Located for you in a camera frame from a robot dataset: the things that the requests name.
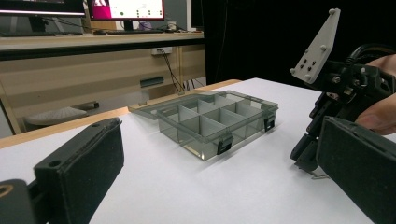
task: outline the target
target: table surface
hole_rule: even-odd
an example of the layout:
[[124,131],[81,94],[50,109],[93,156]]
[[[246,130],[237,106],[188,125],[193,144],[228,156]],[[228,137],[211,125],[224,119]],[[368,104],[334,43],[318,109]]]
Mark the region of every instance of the table surface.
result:
[[[372,223],[331,179],[290,159],[320,92],[258,78],[217,89],[227,90],[278,103],[275,128],[201,161],[156,120],[121,115],[124,167],[91,223]],[[85,127],[4,147],[0,180],[30,183],[33,167]]]

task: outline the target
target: finger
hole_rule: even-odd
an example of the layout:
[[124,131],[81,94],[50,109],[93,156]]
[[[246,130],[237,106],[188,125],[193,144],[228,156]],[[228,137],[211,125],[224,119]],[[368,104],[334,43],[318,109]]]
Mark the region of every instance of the finger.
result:
[[378,134],[381,134],[381,135],[393,134],[393,133],[396,133],[396,126],[392,126],[392,127],[389,127],[389,128],[386,128],[386,129],[380,129],[380,130],[373,129],[373,131],[375,133],[378,133]]
[[379,67],[383,72],[396,76],[396,54],[373,60],[367,65]]
[[363,111],[356,122],[368,129],[385,130],[396,125],[396,94]]

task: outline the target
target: black cable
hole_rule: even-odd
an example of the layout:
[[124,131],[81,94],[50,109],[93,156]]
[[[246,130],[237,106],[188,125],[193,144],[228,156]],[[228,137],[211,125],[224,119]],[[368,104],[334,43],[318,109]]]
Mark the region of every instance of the black cable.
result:
[[187,32],[187,29],[184,29],[184,28],[182,28],[181,26],[178,26],[178,25],[175,24],[175,23],[168,23],[166,27],[169,28],[169,25],[170,25],[170,24],[175,25],[176,31],[186,31],[186,32]]
[[383,44],[365,44],[357,47],[347,58],[346,65],[368,63],[386,55],[395,54],[396,48]]
[[[62,23],[62,24],[66,24],[66,25],[77,26],[77,27],[86,28],[86,29],[89,29],[89,30],[102,30],[101,28],[91,28],[91,27],[88,27],[88,26],[78,25],[78,24],[75,24],[75,23],[73,23],[71,21],[66,21],[66,20],[64,20],[62,18],[59,18],[59,17],[56,17],[56,19],[58,19],[57,22]],[[53,20],[51,18],[43,18],[43,20],[56,21],[56,20]]]
[[193,79],[193,80],[195,80],[196,82],[198,82],[202,87],[204,86],[204,84],[202,84],[200,81],[198,81],[198,79]]
[[160,29],[160,27],[157,28],[152,28],[152,27],[148,27],[145,25],[145,22],[142,21],[138,21],[139,22],[139,26],[141,25],[143,28],[149,29],[149,30],[159,30],[159,31],[163,31],[163,29]]
[[168,56],[166,55],[165,50],[163,50],[163,49],[159,49],[159,50],[161,51],[163,57],[165,58],[166,64],[167,64],[168,69],[169,69],[169,72],[170,72],[170,74],[171,74],[172,82],[173,82],[173,84],[174,84],[176,90],[177,90],[178,92],[184,91],[183,86],[180,84],[180,82],[177,80],[177,78],[175,77],[175,75],[174,75],[173,72],[172,72],[171,64],[169,63]]
[[185,83],[186,83],[186,90],[187,91],[189,91],[190,90],[190,83],[189,83],[189,81],[187,80],[187,81],[185,81]]
[[223,31],[223,38],[222,38],[222,43],[220,46],[220,53],[219,53],[219,61],[218,61],[218,67],[216,69],[216,74],[215,74],[215,82],[218,81],[218,77],[219,77],[219,70],[220,70],[220,65],[221,65],[221,59],[222,59],[222,54],[224,51],[224,46],[225,46],[225,35],[226,35],[226,31],[227,31],[227,20],[228,20],[228,0],[225,2],[225,11],[224,11],[224,31]]

